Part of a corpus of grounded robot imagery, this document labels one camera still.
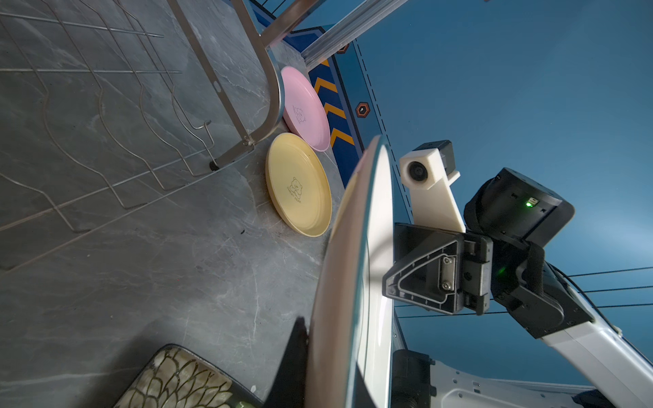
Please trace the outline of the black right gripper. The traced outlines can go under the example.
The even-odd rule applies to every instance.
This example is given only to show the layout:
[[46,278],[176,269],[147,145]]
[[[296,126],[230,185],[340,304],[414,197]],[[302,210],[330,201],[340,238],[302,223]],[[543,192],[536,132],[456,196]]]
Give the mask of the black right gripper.
[[492,255],[487,236],[397,223],[383,294],[448,316],[463,309],[482,316],[491,302]]

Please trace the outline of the black square floral plate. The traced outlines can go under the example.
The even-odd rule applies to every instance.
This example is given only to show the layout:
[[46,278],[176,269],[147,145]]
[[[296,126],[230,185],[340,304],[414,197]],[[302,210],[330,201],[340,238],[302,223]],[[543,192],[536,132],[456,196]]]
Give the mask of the black square floral plate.
[[116,407],[261,407],[236,379],[176,344],[156,352]]

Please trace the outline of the silver wire dish rack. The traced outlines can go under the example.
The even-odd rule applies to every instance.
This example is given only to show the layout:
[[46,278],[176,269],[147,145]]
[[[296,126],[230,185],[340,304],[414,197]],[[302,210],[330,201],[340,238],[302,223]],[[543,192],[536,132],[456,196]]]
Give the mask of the silver wire dish rack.
[[1,4],[1,272],[205,178],[270,110],[227,1],[183,1],[214,79],[165,1]]

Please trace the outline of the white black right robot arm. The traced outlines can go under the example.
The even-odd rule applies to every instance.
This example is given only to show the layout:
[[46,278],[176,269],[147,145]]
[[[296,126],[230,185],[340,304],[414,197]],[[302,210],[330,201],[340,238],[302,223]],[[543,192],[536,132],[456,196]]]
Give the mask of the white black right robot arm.
[[446,214],[455,173],[410,163],[401,179],[426,212],[396,225],[385,297],[446,316],[462,309],[482,316],[496,301],[614,406],[651,406],[651,362],[545,258],[545,246],[574,215],[569,202],[504,168],[464,210]]

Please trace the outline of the yellow round plate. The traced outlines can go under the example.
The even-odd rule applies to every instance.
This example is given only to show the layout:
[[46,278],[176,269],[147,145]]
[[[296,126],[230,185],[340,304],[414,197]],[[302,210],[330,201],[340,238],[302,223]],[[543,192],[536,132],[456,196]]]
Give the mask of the yellow round plate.
[[270,199],[282,220],[311,238],[328,230],[333,199],[320,159],[301,137],[283,133],[273,139],[265,160]]

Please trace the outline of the pink round plate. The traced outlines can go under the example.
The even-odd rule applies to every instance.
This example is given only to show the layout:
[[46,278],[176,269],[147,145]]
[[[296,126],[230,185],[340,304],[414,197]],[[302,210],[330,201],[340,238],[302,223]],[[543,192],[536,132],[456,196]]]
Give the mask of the pink round plate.
[[321,100],[304,74],[292,66],[282,68],[283,119],[287,127],[315,151],[330,146],[330,128]]

